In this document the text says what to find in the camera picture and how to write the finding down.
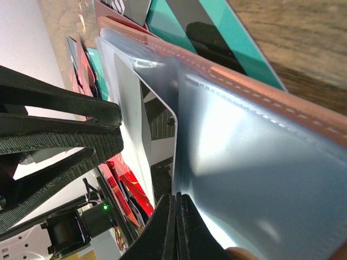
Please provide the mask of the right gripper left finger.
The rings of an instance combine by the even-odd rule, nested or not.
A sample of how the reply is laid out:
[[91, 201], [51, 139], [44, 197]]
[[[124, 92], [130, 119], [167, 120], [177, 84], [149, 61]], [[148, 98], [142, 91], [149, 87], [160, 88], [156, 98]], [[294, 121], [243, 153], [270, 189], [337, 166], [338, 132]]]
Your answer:
[[[79, 176], [119, 154], [124, 143], [116, 103], [71, 92], [1, 68], [1, 234]], [[78, 148], [20, 179], [21, 157], [50, 148]]]

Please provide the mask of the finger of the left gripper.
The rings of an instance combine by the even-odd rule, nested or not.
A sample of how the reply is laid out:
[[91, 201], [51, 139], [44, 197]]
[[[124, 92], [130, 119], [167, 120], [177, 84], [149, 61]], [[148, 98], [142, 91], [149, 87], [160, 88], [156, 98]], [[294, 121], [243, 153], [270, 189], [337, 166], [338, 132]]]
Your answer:
[[212, 236], [194, 202], [187, 194], [176, 194], [178, 259], [232, 259]]

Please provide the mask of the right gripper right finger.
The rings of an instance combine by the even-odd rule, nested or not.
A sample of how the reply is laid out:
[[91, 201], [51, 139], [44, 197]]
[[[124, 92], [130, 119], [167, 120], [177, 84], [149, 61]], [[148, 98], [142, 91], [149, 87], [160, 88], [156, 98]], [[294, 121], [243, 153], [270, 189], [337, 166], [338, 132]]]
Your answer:
[[176, 259], [176, 199], [165, 194], [142, 234], [121, 256], [121, 259]]

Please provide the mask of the pink leather card holder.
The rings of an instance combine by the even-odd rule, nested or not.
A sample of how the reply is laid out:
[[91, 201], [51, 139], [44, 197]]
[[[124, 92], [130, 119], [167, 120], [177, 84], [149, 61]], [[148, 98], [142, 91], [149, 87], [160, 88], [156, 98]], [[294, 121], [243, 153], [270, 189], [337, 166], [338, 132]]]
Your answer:
[[108, 17], [112, 54], [175, 120], [172, 183], [232, 259], [346, 259], [346, 117]]

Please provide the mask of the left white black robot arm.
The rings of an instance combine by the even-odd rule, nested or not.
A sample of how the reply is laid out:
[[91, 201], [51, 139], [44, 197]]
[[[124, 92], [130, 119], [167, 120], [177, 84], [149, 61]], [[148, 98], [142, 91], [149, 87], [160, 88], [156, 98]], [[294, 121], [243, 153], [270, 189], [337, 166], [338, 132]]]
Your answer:
[[[1, 241], [1, 259], [64, 259], [114, 227], [107, 204], [69, 210]], [[163, 195], [144, 231], [121, 259], [231, 259], [187, 194]]]

